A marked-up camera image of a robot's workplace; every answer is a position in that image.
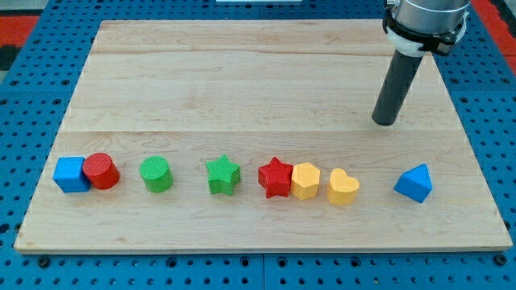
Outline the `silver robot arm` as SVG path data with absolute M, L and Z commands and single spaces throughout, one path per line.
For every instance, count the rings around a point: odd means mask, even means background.
M 470 0 L 385 0 L 382 23 L 388 40 L 404 56 L 447 56 L 467 30 Z

